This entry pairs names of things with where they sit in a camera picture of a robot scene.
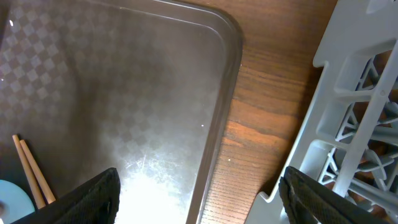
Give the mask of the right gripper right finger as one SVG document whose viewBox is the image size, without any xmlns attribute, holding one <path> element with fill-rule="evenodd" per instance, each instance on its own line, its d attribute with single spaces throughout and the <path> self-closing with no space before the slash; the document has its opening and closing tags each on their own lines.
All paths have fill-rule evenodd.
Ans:
<svg viewBox="0 0 398 224">
<path fill-rule="evenodd" d="M 355 206 L 298 169 L 288 166 L 279 195 L 290 223 L 378 224 L 385 221 Z"/>
</svg>

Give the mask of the light blue bowl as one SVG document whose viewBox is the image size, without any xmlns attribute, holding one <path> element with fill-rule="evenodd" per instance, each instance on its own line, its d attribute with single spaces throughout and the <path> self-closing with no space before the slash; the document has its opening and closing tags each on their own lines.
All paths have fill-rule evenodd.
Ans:
<svg viewBox="0 0 398 224">
<path fill-rule="evenodd" d="M 1 180 L 1 224 L 13 223 L 33 212 L 30 197 L 16 184 Z"/>
</svg>

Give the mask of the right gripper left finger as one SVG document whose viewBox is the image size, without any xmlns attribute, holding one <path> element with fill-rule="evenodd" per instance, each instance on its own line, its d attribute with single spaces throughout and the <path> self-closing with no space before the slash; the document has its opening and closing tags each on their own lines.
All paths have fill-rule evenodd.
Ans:
<svg viewBox="0 0 398 224">
<path fill-rule="evenodd" d="M 121 182 L 111 167 L 62 198 L 16 221 L 19 224 L 113 224 L 119 210 Z"/>
</svg>

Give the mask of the wooden chopstick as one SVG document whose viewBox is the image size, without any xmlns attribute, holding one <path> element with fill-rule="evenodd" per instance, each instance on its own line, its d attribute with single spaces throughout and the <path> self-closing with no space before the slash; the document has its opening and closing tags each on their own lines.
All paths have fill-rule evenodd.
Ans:
<svg viewBox="0 0 398 224">
<path fill-rule="evenodd" d="M 53 194 L 53 192 L 51 191 L 42 171 L 40 170 L 37 162 L 35 161 L 27 143 L 24 140 L 20 140 L 20 144 L 22 146 L 22 149 L 25 153 L 25 156 L 27 158 L 27 160 L 29 161 L 29 164 L 32 168 L 32 171 L 40 185 L 41 190 L 44 193 L 44 197 L 47 201 L 48 204 L 53 203 L 54 201 L 56 201 L 56 198 Z"/>
<path fill-rule="evenodd" d="M 26 158 L 26 155 L 25 155 L 25 153 L 24 153 L 24 151 L 22 149 L 22 146 L 21 146 L 21 143 L 20 143 L 18 135 L 16 135 L 16 134 L 13 135 L 12 139 L 13 139 L 15 147 L 17 149 L 17 153 L 18 153 L 19 159 L 21 161 L 25 176 L 26 176 L 27 181 L 29 183 L 30 190 L 31 190 L 32 195 L 34 197 L 34 202 L 35 202 L 37 208 L 41 209 L 41 208 L 45 207 L 46 204 L 45 204 L 44 198 L 43 198 L 43 196 L 41 194 L 41 191 L 39 189 L 39 185 L 38 185 L 38 183 L 36 181 L 35 175 L 34 175 L 32 169 L 31 169 L 30 164 L 29 164 L 29 162 L 28 162 L 28 160 Z"/>
</svg>

